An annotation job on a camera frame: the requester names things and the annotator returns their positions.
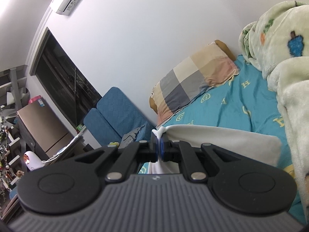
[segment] blue bed sheet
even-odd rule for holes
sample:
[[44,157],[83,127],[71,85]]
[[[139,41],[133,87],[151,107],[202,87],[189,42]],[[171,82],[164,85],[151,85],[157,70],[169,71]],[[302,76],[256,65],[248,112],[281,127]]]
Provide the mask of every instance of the blue bed sheet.
[[[278,167],[293,176],[290,149],[284,121],[277,109],[276,93],[268,90],[262,73],[247,63],[242,55],[238,56],[235,64],[240,69],[239,75],[199,96],[164,126],[208,125],[277,136],[282,142]],[[289,212],[303,224],[306,223],[299,194]]]

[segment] gray cloth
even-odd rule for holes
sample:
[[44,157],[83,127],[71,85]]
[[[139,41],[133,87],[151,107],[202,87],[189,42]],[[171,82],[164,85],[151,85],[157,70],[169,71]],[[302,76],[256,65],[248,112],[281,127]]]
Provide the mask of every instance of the gray cloth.
[[145,125],[142,125],[138,128],[133,129],[131,132],[126,133],[123,135],[122,140],[120,142],[120,146],[118,149],[125,148],[127,145],[129,145],[131,142],[136,140],[136,135],[142,129]]

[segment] blue chair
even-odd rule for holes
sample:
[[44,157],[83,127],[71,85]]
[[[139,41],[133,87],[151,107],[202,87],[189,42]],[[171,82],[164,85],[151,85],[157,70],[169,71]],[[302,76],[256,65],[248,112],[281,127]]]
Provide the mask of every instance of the blue chair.
[[84,118],[84,124],[101,146],[121,142],[123,135],[143,126],[136,141],[150,141],[154,126],[117,88],[112,87]]

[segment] ribbed gray surface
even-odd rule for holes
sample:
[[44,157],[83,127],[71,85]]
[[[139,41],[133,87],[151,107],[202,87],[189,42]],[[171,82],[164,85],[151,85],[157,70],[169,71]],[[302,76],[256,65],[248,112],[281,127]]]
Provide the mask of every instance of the ribbed gray surface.
[[296,232],[302,228],[287,213],[271,217],[234,213],[220,205],[205,185],[189,183],[180,174],[158,177],[131,175],[124,183],[108,185],[82,211],[61,217],[28,213],[10,227],[16,232]]

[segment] pillow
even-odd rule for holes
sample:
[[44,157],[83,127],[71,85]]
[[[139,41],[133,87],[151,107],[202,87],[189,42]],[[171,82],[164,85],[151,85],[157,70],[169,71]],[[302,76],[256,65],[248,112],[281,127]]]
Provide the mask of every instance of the pillow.
[[157,110],[158,124],[234,75],[237,66],[215,42],[189,56],[153,88],[149,103]]
[[215,40],[215,43],[219,46],[221,50],[224,51],[224,53],[230,58],[230,60],[232,60],[233,62],[236,61],[236,57],[224,42],[221,42],[220,40]]

